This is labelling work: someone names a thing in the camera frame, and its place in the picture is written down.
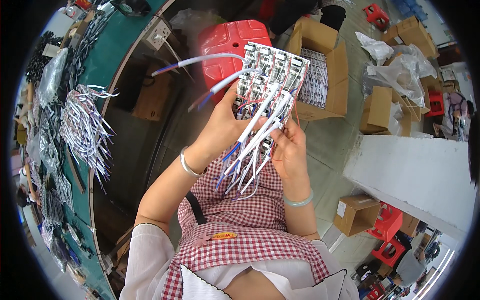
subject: checkered apron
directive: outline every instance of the checkered apron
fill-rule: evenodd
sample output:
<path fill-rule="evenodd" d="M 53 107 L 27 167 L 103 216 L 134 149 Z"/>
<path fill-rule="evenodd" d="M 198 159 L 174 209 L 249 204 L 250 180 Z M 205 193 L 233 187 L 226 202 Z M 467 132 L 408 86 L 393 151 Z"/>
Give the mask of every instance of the checkered apron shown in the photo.
<path fill-rule="evenodd" d="M 214 179 L 222 171 L 221 159 L 212 162 L 208 168 L 207 174 L 192 187 L 207 223 L 197 225 L 190 203 L 183 199 L 178 213 L 182 228 L 180 251 L 168 269 L 162 299 L 182 298 L 181 264 L 196 272 L 231 264 L 298 259 L 310 264 L 315 284 L 329 276 L 314 245 L 286 232 L 282 183 L 271 162 L 260 172 L 261 180 L 255 195 L 237 201 L 232 201 L 237 197 L 237 189 L 227 195 L 221 192 L 226 191 L 231 179 L 223 180 L 219 192 L 215 192 L 217 181 Z M 241 197 L 252 194 L 254 189 L 251 184 Z M 237 237 L 209 240 L 207 245 L 195 246 L 197 238 L 223 232 L 236 233 Z"/>

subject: box label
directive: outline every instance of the box label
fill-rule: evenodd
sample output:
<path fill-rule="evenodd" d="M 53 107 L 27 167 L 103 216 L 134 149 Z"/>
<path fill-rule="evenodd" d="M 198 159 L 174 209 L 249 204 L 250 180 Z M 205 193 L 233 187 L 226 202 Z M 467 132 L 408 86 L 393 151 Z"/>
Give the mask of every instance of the box label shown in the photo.
<path fill-rule="evenodd" d="M 369 76 L 375 76 L 377 74 L 377 71 L 372 66 L 367 67 L 367 74 Z"/>
<path fill-rule="evenodd" d="M 399 36 L 395 36 L 394 39 L 395 39 L 395 41 L 396 41 L 397 43 L 399 43 L 399 44 L 403 44 L 403 43 L 404 43 L 403 40 L 402 40 Z"/>
<path fill-rule="evenodd" d="M 336 213 L 343 218 L 345 215 L 345 210 L 347 209 L 347 205 L 343 202 L 338 203 L 338 207 L 336 209 Z"/>

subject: hand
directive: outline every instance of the hand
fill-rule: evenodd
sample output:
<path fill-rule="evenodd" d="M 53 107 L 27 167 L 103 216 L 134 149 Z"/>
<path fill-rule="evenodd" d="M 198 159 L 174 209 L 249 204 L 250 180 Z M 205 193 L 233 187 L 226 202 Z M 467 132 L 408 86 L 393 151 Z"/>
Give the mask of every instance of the hand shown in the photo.
<path fill-rule="evenodd" d="M 277 144 L 273 164 L 282 179 L 285 196 L 290 201 L 304 201 L 311 192 L 305 133 L 290 117 L 283 132 L 275 129 L 271 136 Z"/>
<path fill-rule="evenodd" d="M 232 112 L 233 101 L 237 99 L 238 82 L 231 86 L 222 101 L 216 105 L 210 120 L 193 145 L 202 151 L 210 161 L 219 157 L 223 151 L 233 145 L 250 123 L 250 119 L 237 120 Z M 266 120 L 265 117 L 261 117 L 253 130 L 260 129 Z"/>

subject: concrete floor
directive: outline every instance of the concrete floor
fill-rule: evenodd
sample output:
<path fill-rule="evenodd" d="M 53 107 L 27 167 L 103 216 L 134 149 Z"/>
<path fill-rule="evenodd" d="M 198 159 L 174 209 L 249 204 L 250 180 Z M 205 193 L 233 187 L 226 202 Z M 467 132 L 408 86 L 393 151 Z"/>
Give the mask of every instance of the concrete floor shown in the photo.
<path fill-rule="evenodd" d="M 307 163 L 308 172 L 315 193 L 314 204 L 317 216 L 317 226 L 321 237 L 331 240 L 333 244 L 340 236 L 338 230 L 332 227 L 339 198 L 361 193 L 359 189 L 342 176 L 343 168 L 348 155 L 355 145 L 359 134 L 359 124 L 363 110 L 363 95 L 361 92 L 361 73 L 364 62 L 371 60 L 369 54 L 360 47 L 355 31 L 380 39 L 381 32 L 366 21 L 366 14 L 362 9 L 372 3 L 377 3 L 390 16 L 393 23 L 401 20 L 399 12 L 392 4 L 387 5 L 384 0 L 356 0 L 356 5 L 347 8 L 347 18 L 338 34 L 338 41 L 345 41 L 348 54 L 349 93 L 348 109 L 345 118 L 329 118 L 318 121 L 300 121 L 300 125 L 307 135 Z M 283 48 L 289 39 L 292 30 L 286 31 L 274 41 L 274 47 Z M 180 150 L 192 144 L 213 110 L 213 104 L 201 112 L 187 113 L 186 110 L 176 118 L 174 129 L 170 131 L 165 146 L 160 153 L 163 155 L 158 174 L 178 156 Z M 180 239 L 181 230 L 178 220 L 174 217 L 171 224 L 171 239 L 174 246 Z M 340 264 L 348 270 L 349 275 L 362 262 L 368 259 L 372 249 L 379 240 L 363 233 L 351 238 L 343 238 L 335 245 L 333 255 Z"/>

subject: red plastic stool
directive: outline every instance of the red plastic stool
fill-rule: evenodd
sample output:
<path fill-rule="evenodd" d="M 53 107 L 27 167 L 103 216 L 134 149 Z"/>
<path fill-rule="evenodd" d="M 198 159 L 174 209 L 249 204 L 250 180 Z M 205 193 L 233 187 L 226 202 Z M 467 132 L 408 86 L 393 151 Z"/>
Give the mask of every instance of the red plastic stool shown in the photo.
<path fill-rule="evenodd" d="M 444 95 L 441 92 L 429 91 L 430 96 L 430 111 L 425 114 L 425 117 L 443 116 L 445 113 Z"/>
<path fill-rule="evenodd" d="M 375 227 L 367 230 L 379 240 L 390 241 L 403 224 L 403 212 L 387 203 L 380 201 L 382 208 L 380 215 L 375 221 Z"/>
<path fill-rule="evenodd" d="M 395 249 L 395 253 L 390 256 L 392 248 Z M 389 242 L 384 242 L 379 251 L 373 250 L 372 255 L 393 268 L 403 252 L 405 252 L 405 247 L 396 238 L 393 238 Z"/>
<path fill-rule="evenodd" d="M 244 20 L 214 25 L 198 35 L 200 54 L 233 53 L 245 56 L 245 45 L 254 42 L 272 46 L 265 25 L 255 20 Z M 242 61 L 235 58 L 220 58 L 203 61 L 203 72 L 208 89 L 223 79 L 243 69 Z M 211 99 L 218 103 L 225 95 L 226 87 Z"/>
<path fill-rule="evenodd" d="M 368 299 L 377 300 L 385 294 L 385 288 L 383 284 L 373 284 L 373 290 L 367 295 Z"/>
<path fill-rule="evenodd" d="M 368 22 L 374 23 L 382 31 L 387 28 L 390 18 L 377 4 L 367 6 L 363 10 L 367 13 Z"/>

